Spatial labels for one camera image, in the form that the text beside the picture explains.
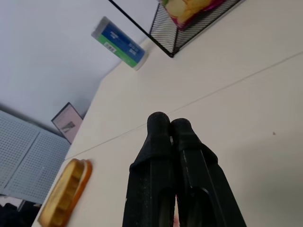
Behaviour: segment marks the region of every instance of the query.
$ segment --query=white table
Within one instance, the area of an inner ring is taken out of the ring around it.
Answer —
[[[121,63],[107,75],[58,174],[73,157],[93,162],[69,226],[122,225],[129,165],[155,111],[191,121],[248,226],[301,226],[302,9],[303,1],[246,0],[175,58],[146,41],[139,71]]]

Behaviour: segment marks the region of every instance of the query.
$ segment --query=pegboard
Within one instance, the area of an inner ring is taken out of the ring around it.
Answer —
[[[39,131],[38,127],[0,111],[0,193],[3,194]]]
[[[4,194],[42,204],[69,147],[66,139],[41,130]]]

